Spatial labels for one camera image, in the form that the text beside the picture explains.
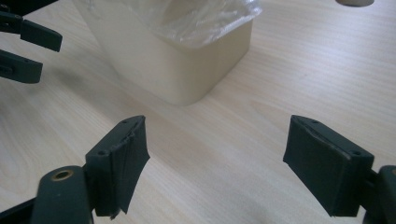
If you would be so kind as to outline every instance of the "beige plastic container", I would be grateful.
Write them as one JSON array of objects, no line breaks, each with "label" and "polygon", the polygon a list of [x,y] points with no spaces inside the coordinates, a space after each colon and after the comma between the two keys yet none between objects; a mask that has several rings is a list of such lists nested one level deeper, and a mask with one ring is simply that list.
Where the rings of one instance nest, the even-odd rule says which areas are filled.
[{"label": "beige plastic container", "polygon": [[155,35],[117,1],[74,3],[118,73],[173,105],[204,97],[248,51],[252,21],[190,49]]}]

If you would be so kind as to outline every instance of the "wooden table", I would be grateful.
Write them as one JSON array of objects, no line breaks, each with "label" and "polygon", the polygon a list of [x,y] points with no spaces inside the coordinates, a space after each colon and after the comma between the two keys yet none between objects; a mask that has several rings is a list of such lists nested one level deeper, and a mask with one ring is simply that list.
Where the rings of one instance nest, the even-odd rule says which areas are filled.
[{"label": "wooden table", "polygon": [[250,50],[204,99],[169,105],[120,81],[71,1],[25,19],[64,36],[56,53],[0,34],[44,64],[39,84],[0,79],[0,210],[84,155],[122,119],[147,117],[151,156],[128,215],[96,223],[361,223],[328,217],[282,162],[290,115],[320,120],[396,164],[396,2],[262,0]]}]

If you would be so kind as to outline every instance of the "light wood surface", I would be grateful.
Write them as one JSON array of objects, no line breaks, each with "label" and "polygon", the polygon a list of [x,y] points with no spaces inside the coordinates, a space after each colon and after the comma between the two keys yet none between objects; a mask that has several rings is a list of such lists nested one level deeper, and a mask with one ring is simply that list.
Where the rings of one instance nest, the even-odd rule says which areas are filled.
[{"label": "light wood surface", "polygon": [[130,211],[96,223],[361,223],[362,208],[328,217],[282,157],[297,114],[375,154],[375,171],[396,164],[396,2],[262,7],[247,55],[189,106],[122,82],[71,1],[25,17],[64,36],[59,53],[0,34],[0,49],[44,64],[36,85],[0,78],[0,210],[35,197],[47,172],[82,165],[120,120],[145,115],[151,159]]}]

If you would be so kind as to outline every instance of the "black mechanical arm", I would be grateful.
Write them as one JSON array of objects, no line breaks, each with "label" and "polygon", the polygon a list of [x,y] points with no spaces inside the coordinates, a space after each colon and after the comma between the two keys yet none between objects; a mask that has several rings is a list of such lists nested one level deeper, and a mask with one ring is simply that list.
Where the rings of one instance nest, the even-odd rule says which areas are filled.
[{"label": "black mechanical arm", "polygon": [[35,199],[0,213],[2,224],[92,224],[128,207],[149,160],[145,117],[121,121],[88,154],[83,167],[65,166],[44,175]]},{"label": "black mechanical arm", "polygon": [[[59,51],[62,36],[57,32],[12,13],[0,2],[0,32],[21,35],[21,39],[38,46]],[[0,77],[22,83],[37,83],[43,64],[0,50]]]},{"label": "black mechanical arm", "polygon": [[377,174],[374,155],[324,124],[292,116],[283,161],[303,181],[332,217],[355,217],[363,223],[396,224],[396,166]]}]

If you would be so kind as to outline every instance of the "plastic bag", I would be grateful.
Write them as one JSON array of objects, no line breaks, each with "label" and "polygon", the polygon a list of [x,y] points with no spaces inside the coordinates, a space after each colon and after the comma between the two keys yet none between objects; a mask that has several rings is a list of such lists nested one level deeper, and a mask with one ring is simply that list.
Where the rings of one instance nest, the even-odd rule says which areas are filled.
[{"label": "plastic bag", "polygon": [[262,12],[258,0],[121,0],[156,35],[208,45]]}]

